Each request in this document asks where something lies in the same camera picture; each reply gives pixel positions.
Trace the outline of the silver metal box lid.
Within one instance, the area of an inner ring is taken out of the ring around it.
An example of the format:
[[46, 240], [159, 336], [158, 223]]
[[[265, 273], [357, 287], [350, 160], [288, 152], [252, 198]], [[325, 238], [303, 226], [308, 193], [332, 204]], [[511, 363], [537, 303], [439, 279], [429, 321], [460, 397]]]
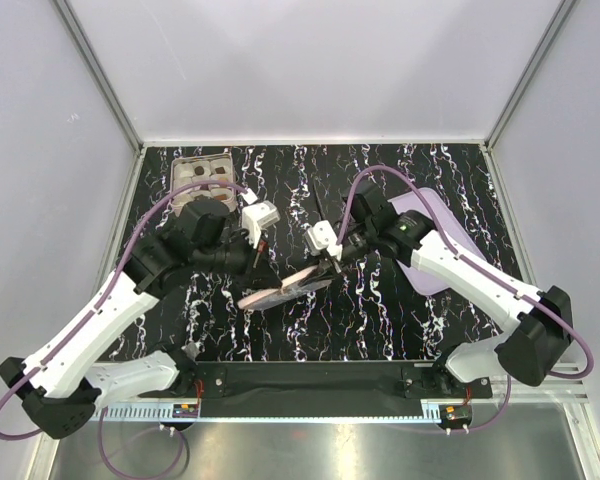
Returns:
[[325, 288], [333, 279], [332, 274], [322, 271], [318, 266], [311, 266], [284, 278], [279, 288], [259, 290], [247, 295], [238, 302], [238, 308], [267, 310]]

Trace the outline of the metal tongs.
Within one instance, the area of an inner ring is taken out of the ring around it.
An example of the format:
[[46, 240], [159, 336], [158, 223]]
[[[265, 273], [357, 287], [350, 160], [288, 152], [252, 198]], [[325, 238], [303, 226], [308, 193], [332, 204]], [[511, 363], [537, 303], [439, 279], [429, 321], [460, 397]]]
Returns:
[[314, 203], [315, 203], [316, 210], [318, 212], [320, 220], [321, 221], [328, 220], [328, 217], [326, 215], [326, 209], [324, 208], [324, 205], [323, 205], [322, 197], [318, 192], [317, 179], [315, 177], [313, 177], [311, 179], [311, 192], [312, 192], [312, 195], [314, 198]]

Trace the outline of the pink chocolate box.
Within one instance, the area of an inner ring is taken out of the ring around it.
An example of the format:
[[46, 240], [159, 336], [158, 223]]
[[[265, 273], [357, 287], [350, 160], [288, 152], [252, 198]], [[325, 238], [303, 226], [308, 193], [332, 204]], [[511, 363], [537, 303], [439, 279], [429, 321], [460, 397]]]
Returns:
[[[202, 167], [205, 174], [196, 176], [194, 170], [196, 167]], [[223, 167], [225, 174], [217, 174], [216, 169]], [[171, 190], [175, 191], [185, 185], [199, 180], [221, 180], [226, 182], [235, 181], [235, 172], [233, 160], [230, 153], [221, 153], [214, 155], [204, 155], [196, 157], [184, 157], [176, 159], [171, 166]], [[217, 195], [226, 195], [227, 200], [219, 200], [230, 212], [237, 208], [236, 194], [228, 187], [219, 185], [209, 185], [196, 187], [184, 193], [180, 193], [171, 200], [171, 209], [178, 216], [186, 203], [199, 197], [209, 197], [216, 199]]]

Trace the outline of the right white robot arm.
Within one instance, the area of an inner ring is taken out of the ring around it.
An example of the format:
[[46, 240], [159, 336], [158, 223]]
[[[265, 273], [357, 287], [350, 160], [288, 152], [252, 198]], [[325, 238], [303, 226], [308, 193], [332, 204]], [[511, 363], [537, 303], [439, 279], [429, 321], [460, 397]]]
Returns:
[[387, 199], [363, 180], [347, 200], [352, 225], [338, 236], [322, 220], [306, 233], [314, 255], [338, 269], [375, 251], [412, 277], [436, 279], [495, 321], [497, 336], [451, 347], [437, 360], [434, 384], [456, 396], [480, 377], [505, 373], [531, 387], [554, 375], [575, 340], [570, 296], [552, 286], [542, 291], [488, 264], [444, 229], [426, 195], [412, 191]]

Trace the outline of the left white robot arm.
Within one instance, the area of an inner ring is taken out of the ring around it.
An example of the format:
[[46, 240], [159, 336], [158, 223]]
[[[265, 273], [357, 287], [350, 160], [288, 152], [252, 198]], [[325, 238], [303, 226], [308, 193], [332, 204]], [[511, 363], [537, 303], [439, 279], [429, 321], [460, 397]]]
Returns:
[[0, 377], [38, 431], [62, 439], [113, 403], [151, 392], [183, 396], [194, 388], [191, 346], [159, 348], [123, 363], [98, 359], [129, 325], [195, 273], [231, 276], [248, 288], [279, 285], [262, 237], [279, 219], [276, 207], [268, 201], [245, 206], [239, 229], [225, 235], [230, 215], [214, 198], [186, 203], [162, 228], [129, 242], [106, 284], [50, 342], [24, 359], [2, 362]]

